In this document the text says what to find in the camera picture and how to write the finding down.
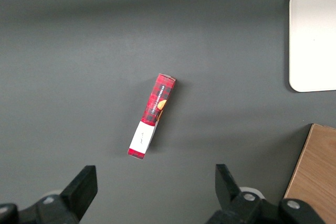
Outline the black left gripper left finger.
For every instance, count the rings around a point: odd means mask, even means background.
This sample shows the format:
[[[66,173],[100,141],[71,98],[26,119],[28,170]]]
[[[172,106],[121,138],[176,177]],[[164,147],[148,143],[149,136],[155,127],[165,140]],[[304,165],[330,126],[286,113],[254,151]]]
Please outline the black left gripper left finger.
[[[98,192],[94,165],[85,166],[59,194],[49,194],[18,213],[19,223],[79,223]]]

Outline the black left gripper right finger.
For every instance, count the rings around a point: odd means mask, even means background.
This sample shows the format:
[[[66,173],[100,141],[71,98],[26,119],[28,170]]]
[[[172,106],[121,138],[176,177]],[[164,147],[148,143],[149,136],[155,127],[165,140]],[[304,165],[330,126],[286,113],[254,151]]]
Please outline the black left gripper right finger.
[[[221,210],[207,223],[325,223],[299,199],[283,199],[277,205],[252,191],[242,191],[225,164],[215,167],[215,191]]]

